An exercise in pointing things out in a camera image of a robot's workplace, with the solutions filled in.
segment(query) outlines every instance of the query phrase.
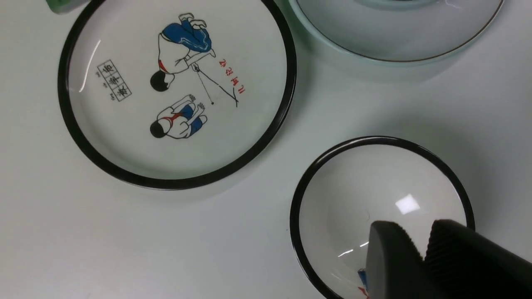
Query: blue shorts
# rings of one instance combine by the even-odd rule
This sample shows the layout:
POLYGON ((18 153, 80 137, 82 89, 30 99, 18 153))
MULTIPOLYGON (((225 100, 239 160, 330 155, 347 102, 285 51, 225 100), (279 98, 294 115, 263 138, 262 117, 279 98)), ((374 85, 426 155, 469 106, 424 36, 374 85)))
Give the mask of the blue shorts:
POLYGON ((205 53, 212 48, 209 32, 206 29, 192 28, 188 20, 183 20, 181 24, 173 23, 166 26, 163 34, 171 42, 182 44, 196 52, 205 53))
MULTIPOLYGON (((184 116, 187 120, 190 120, 192 116, 194 115, 194 110, 190 107, 190 105, 186 105, 179 111, 179 114, 184 116)), ((195 132, 198 132, 201 127, 203 126, 203 122, 198 117, 196 118, 191 124, 190 124, 190 136, 194 135, 195 132)))

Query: black rimmed bowl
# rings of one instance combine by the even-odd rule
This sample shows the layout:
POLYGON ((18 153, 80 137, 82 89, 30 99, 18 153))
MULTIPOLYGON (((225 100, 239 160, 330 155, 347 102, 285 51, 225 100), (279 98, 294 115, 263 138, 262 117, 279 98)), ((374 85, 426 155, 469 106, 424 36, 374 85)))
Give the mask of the black rimmed bowl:
POLYGON ((504 0, 289 0, 303 26, 332 48, 387 65, 417 65, 471 45, 504 0))
POLYGON ((290 236, 305 274, 327 299, 366 299, 371 223, 398 223, 424 256, 436 219, 475 229, 452 170, 412 142, 361 137, 329 149, 307 169, 294 194, 290 236))

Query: plate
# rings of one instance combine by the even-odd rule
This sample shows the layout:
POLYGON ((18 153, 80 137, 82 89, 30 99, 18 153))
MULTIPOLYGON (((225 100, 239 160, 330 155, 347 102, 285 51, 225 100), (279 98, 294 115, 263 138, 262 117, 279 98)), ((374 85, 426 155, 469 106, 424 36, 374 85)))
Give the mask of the plate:
POLYGON ((441 59, 470 44, 504 0, 289 0, 314 36, 345 53, 382 63, 441 59))
POLYGON ((65 42, 66 126, 105 172, 185 189, 269 144, 290 107, 296 54, 273 0, 94 0, 65 42))

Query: white surface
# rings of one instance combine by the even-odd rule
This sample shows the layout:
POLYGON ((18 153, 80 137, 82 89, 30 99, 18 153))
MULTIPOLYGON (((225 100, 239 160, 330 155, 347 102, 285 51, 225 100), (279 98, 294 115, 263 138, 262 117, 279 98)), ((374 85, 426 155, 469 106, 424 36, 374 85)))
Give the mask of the white surface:
POLYGON ((338 154, 312 177, 299 226, 303 250, 320 279, 342 298, 365 299, 357 271, 366 267, 371 223, 398 223, 424 257, 438 219, 466 225, 449 179, 414 152, 366 145, 338 154))
MULTIPOLYGON (((105 2, 81 33, 69 74, 72 108, 87 139, 116 165, 159 179, 201 176, 242 156, 272 122, 285 84, 286 52, 273 16, 261 2, 240 0, 159 0, 157 5, 147 1, 105 2), (203 73, 192 67, 179 73, 171 71, 170 60, 163 57, 173 54, 170 58, 175 64, 187 55, 188 48, 167 42, 174 47, 167 49, 164 44, 157 44, 163 29, 171 23, 182 23, 178 16, 185 13, 204 20, 212 40, 216 57, 207 55, 197 62, 203 73), (179 55, 175 47, 186 51, 179 55), (131 90, 131 95, 121 102, 111 100, 110 89, 102 86, 105 80, 96 76, 98 66, 109 59, 131 90), (159 71, 159 59, 170 73, 176 73, 164 92, 154 90, 150 84, 152 75, 159 71), (232 74, 227 76, 229 68, 232 74), (204 74, 228 93, 234 93, 238 107, 204 74), (236 86, 233 78, 239 81, 236 86), (242 86, 245 91, 240 94, 242 86), (204 107, 201 129, 180 140, 153 137, 150 125, 162 118, 158 115, 171 106, 178 113, 181 108, 177 108, 177 102, 189 94, 195 97, 190 105, 198 112, 204 107)), ((186 118, 176 119, 169 135, 179 138, 179 133, 189 127, 180 126, 182 120, 186 118)))
POLYGON ((462 50, 492 21, 501 2, 291 0, 290 4, 311 33, 341 52, 379 62, 419 64, 462 50))
POLYGON ((318 155, 371 134, 439 155, 478 231, 532 261, 532 2, 508 1, 467 51, 411 69, 349 60, 282 7, 299 62, 283 128, 235 175, 163 192, 106 175, 67 132, 56 74, 79 10, 1 2, 2 299, 322 298, 292 249, 291 198, 318 155))

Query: cartoon boy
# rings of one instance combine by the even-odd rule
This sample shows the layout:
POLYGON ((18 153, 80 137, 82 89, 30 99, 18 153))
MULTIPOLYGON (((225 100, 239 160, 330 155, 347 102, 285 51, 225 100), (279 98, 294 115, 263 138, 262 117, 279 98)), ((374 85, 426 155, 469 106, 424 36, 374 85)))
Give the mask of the cartoon boy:
POLYGON ((180 15, 179 20, 181 24, 172 23, 159 34, 159 71, 151 78, 158 92, 167 90, 176 74, 191 65, 198 71, 198 60, 207 55, 216 57, 205 21, 195 20, 191 13, 180 15))
POLYGON ((207 116, 202 114, 205 111, 203 103, 195 105, 195 100, 193 95, 187 95, 159 113, 157 120, 149 128, 152 135, 155 138, 170 136, 182 139, 198 132, 207 122, 207 116))

